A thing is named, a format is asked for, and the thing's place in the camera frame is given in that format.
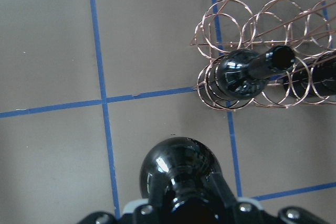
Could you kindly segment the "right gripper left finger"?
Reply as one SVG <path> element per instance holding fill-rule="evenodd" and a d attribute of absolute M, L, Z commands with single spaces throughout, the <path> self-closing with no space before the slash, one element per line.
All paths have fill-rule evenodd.
<path fill-rule="evenodd" d="M 166 209 L 166 189 L 168 181 L 164 174 L 145 175 L 140 179 L 141 195 L 147 195 L 148 202 L 136 207 L 133 223 L 169 223 L 169 211 Z"/>

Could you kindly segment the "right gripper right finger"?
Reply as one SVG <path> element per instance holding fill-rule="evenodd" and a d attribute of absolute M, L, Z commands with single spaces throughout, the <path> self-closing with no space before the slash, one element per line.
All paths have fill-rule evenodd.
<path fill-rule="evenodd" d="M 209 175 L 209 186 L 217 200 L 218 223 L 260 223 L 256 201 L 236 198 L 221 173 Z"/>

